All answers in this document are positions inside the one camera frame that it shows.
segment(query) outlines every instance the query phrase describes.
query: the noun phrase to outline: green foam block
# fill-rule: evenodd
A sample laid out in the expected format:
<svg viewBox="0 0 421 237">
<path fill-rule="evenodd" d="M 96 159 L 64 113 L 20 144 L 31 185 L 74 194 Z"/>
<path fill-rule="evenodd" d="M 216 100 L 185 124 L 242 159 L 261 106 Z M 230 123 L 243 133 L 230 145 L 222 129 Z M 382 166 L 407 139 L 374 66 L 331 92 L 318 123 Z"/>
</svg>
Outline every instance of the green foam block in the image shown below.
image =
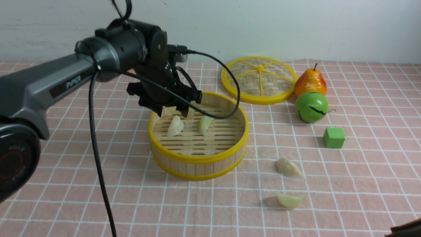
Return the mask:
<svg viewBox="0 0 421 237">
<path fill-rule="evenodd" d="M 345 134 L 342 128 L 328 127 L 323 135 L 326 148 L 341 149 L 345 142 Z"/>
</svg>

